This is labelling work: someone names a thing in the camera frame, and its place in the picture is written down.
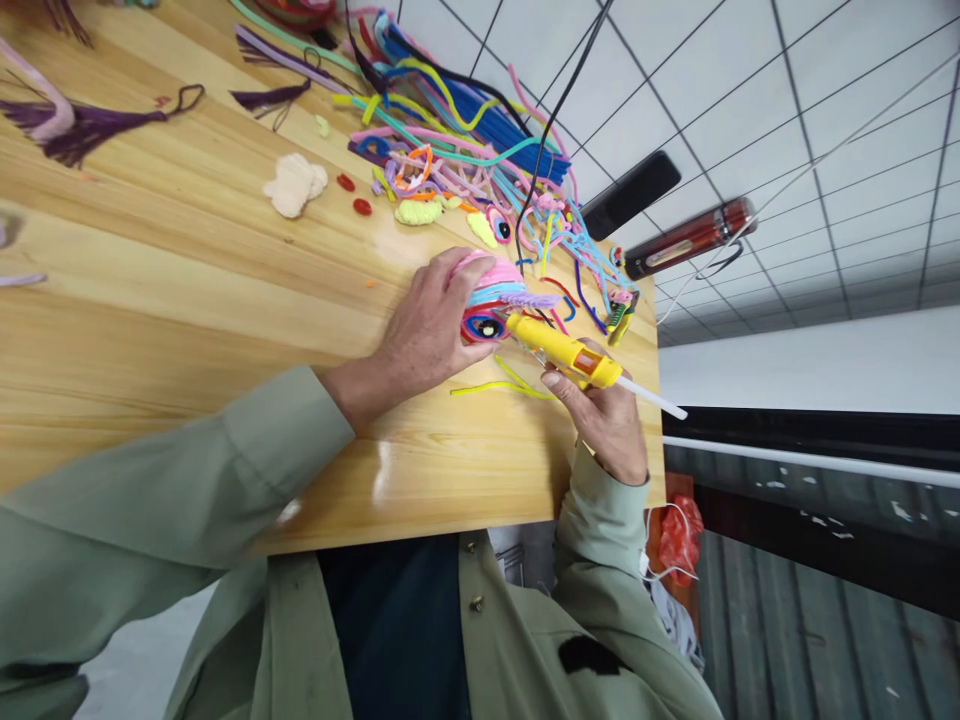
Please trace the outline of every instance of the white string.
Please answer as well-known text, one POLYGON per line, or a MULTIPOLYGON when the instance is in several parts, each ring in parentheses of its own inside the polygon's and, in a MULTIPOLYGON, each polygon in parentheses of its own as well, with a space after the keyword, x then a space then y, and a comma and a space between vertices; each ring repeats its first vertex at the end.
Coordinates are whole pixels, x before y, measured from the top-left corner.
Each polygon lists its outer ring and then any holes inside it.
MULTIPOLYGON (((680 511, 680 517, 683 518, 683 524, 686 525, 686 528, 687 528, 687 536, 688 536, 688 537, 692 537, 692 536, 693 536, 693 533, 690 532, 690 521, 687 520, 687 515, 686 515, 685 512, 683 512, 683 508, 680 507, 679 505, 677 505, 676 503, 667 503, 664 507, 675 507, 677 510, 680 511)), ((650 518, 651 518, 651 517, 653 517, 653 511, 652 511, 652 510, 647 510, 647 520, 646 520, 646 524, 645 524, 645 532, 646 532, 646 534, 647 534, 647 542, 650 542, 650 518)), ((641 574, 640 577, 643 578, 644 580, 650 582, 650 581, 652 581, 652 580, 659 580, 660 578, 666 577, 667 575, 669 575, 669 574, 672 573, 672 572, 681 572, 681 573, 683 573, 684 575, 686 575, 687 577, 692 577, 694 580, 699 580, 699 579, 700 579, 700 578, 698 578, 696 575, 694 575, 693 573, 689 573, 689 572, 687 572, 686 570, 684 570, 683 568, 681 568, 681 567, 676 567, 676 566, 674 566, 674 567, 669 567, 669 568, 667 568, 666 570, 664 570, 662 573, 657 573, 656 575, 651 575, 650 577, 646 577, 646 576, 644 576, 643 574, 641 574)))
POLYGON ((933 78, 935 78, 937 75, 939 75, 941 72, 943 72, 943 70, 944 70, 948 65, 950 65, 952 62, 954 62, 954 61, 957 60, 958 58, 960 58, 960 52, 957 52, 957 53, 953 54, 953 55, 952 55, 950 58, 948 58, 947 60, 944 60, 940 65, 938 65, 938 66, 937 66, 936 68, 934 68, 931 72, 929 72, 929 73, 926 75, 926 77, 924 77, 922 80, 920 80, 920 82, 916 83, 913 87, 911 87, 909 90, 907 90, 905 93, 903 93, 900 97, 898 97, 898 98, 897 98, 896 100, 894 100, 892 103, 890 103, 889 105, 887 105, 883 110, 881 110, 880 112, 878 112, 876 115, 874 115, 874 116, 871 117, 869 120, 867 120, 865 123, 863 123, 863 125, 861 125, 861 126, 858 127, 856 130, 854 130, 852 133, 850 133, 845 139, 843 139, 842 141, 840 141, 840 143, 839 143, 838 145, 835 145, 826 155, 822 155, 822 156, 820 156, 820 158, 818 158, 818 159, 815 160, 814 162, 810 163, 810 165, 808 165, 807 168, 806 168, 802 173, 800 173, 799 175, 797 175, 793 180, 791 180, 790 182, 788 182, 786 185, 784 185, 782 188, 780 188, 776 193, 774 193, 773 197, 771 197, 769 200, 767 200, 763 205, 760 206, 760 209, 759 209, 759 210, 757 210, 753 215, 749 216, 749 217, 744 221, 743 227, 740 228, 739 230, 737 230, 736 234, 735 234, 733 237, 731 237, 731 238, 730 238, 729 240, 727 240, 723 245, 721 245, 720 247, 717 248, 717 251, 710 257, 710 261, 706 264, 706 266, 703 268, 703 270, 698 270, 697 272, 695 272, 695 273, 693 273, 692 275, 690 275, 689 278, 687 278, 687 281, 683 284, 683 287, 680 288, 680 292, 678 292, 678 293, 676 294, 676 296, 673 298, 673 302, 670 303, 670 307, 667 308, 667 312, 664 313, 664 315, 663 315, 662 318, 660 318, 659 320, 657 320, 657 325, 658 325, 658 326, 659 326, 659 325, 662 325, 663 322, 670 316, 670 313, 673 312, 673 309, 677 306, 677 303, 680 302, 680 297, 683 295, 683 293, 684 293, 684 292, 686 291, 686 289, 687 289, 687 286, 688 286, 692 281, 694 281, 694 280, 706 280, 706 278, 702 277, 704 270, 706 270, 708 267, 710 267, 710 265, 712 265, 712 264, 714 263, 714 261, 715 261, 715 260, 717 259, 717 257, 720 255, 720 253, 722 253, 724 250, 726 250, 728 246, 730 246, 732 243, 734 243, 734 242, 736 242, 737 240, 740 239, 740 236, 743 235, 743 234, 747 231, 747 228, 749 228, 749 227, 757 220, 757 218, 760 217, 760 213, 762 213, 764 210, 766 210, 767 207, 770 205, 770 203, 772 203, 772 202, 773 202, 774 200, 776 200, 778 197, 780 197, 781 195, 783 195, 783 193, 786 192, 787 188, 789 188, 789 187, 790 187, 791 185, 793 185, 795 182, 799 181, 801 178, 805 177, 805 176, 807 175, 807 173, 813 172, 813 171, 820 165, 820 163, 822 163, 822 162, 826 161, 827 159, 829 159, 830 156, 832 156, 835 152, 837 152, 837 150, 840 150, 841 148, 846 147, 847 145, 849 145, 857 135, 859 135, 861 132, 863 132, 864 130, 866 130, 866 129, 867 129, 870 125, 872 125, 877 119, 879 119, 881 116, 885 115, 887 112, 889 112, 889 111, 892 110, 894 107, 896 107, 897 105, 899 105, 901 102, 903 102, 904 100, 906 100, 906 99, 907 99, 911 94, 913 94, 915 91, 919 90, 921 87, 923 87, 923 86, 926 85, 928 82, 930 82, 933 78))

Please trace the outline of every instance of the dark shirt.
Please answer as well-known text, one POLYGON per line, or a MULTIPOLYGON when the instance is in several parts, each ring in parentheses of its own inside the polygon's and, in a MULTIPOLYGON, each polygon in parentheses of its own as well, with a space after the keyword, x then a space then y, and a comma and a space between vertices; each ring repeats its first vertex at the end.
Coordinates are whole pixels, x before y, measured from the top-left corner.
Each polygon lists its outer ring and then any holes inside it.
POLYGON ((456 535, 317 552, 355 720, 469 720, 456 535))

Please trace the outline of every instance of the cartoon eye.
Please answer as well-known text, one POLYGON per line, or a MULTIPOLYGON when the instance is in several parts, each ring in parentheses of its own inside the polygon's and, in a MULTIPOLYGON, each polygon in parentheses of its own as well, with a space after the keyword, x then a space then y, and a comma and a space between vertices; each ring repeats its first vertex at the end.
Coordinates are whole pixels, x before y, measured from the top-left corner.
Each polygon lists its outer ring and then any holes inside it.
POLYGON ((467 342, 499 340, 505 333, 500 318, 485 310, 478 312, 468 310, 467 314, 463 316, 461 328, 467 342))
POLYGON ((487 222, 493 229, 493 236, 501 245, 510 242, 510 223, 503 216, 503 213, 497 210, 493 205, 487 208, 487 222))

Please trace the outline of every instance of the sleeve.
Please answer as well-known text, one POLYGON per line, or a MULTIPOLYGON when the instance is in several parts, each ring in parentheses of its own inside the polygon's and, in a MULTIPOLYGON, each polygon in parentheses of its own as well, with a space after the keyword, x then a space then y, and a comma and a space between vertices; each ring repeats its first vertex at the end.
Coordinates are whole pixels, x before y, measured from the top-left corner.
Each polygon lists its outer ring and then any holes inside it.
POLYGON ((553 599, 615 652, 676 718, 720 718, 710 689, 667 637, 640 579, 649 484, 623 485, 578 443, 557 523, 553 599))
POLYGON ((352 439, 301 367, 0 498, 0 717, 72 717, 82 663, 235 567, 352 439))

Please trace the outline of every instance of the glue gun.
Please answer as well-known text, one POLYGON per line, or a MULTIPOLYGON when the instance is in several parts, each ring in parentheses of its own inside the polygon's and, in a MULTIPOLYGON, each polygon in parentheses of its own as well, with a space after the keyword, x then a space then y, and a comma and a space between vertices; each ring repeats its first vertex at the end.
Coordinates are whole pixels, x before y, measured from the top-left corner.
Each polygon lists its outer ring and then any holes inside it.
POLYGON ((545 356, 581 390, 585 390, 590 385, 601 389, 620 385, 638 397, 652 402, 678 420, 687 418, 686 410, 682 410, 624 377, 623 367, 611 357, 591 350, 579 340, 554 330, 546 323, 514 313, 507 318, 507 331, 541 362, 543 362, 541 355, 545 356))

